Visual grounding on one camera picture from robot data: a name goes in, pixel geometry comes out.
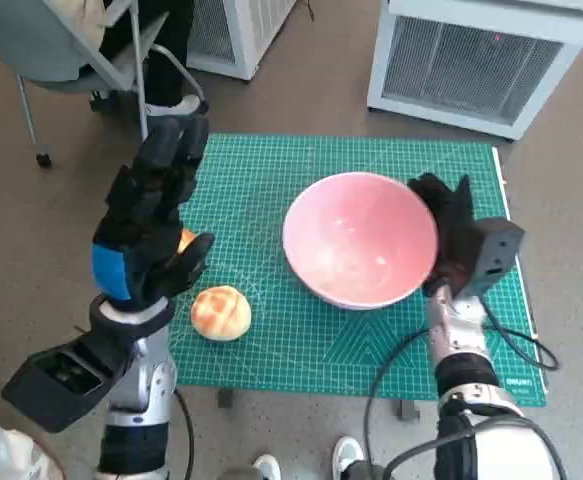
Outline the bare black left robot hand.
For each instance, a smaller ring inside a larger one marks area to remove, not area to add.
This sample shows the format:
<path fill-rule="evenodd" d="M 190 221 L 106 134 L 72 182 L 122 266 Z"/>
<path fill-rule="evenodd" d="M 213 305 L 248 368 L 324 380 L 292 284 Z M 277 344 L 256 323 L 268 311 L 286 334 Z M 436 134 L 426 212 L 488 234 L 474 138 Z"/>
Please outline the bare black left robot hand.
<path fill-rule="evenodd" d="M 190 289 L 205 270 L 215 236 L 184 241 L 179 207 L 197 186 L 209 132 L 204 116 L 164 120 L 120 167 L 91 253 L 95 282 L 115 308 L 144 310 Z"/>

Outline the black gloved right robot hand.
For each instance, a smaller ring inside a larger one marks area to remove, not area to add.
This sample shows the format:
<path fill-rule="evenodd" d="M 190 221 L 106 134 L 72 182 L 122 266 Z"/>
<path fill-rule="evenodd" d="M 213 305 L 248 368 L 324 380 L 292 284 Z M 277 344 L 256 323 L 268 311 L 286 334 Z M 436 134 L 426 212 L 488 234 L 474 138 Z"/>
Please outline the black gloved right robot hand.
<path fill-rule="evenodd" d="M 437 255 L 422 285 L 423 294 L 433 297 L 447 285 L 457 295 L 474 273 L 476 253 L 469 237 L 474 224 L 470 178 L 463 175 L 452 190 L 433 173 L 412 178 L 407 186 L 425 203 L 437 229 Z"/>

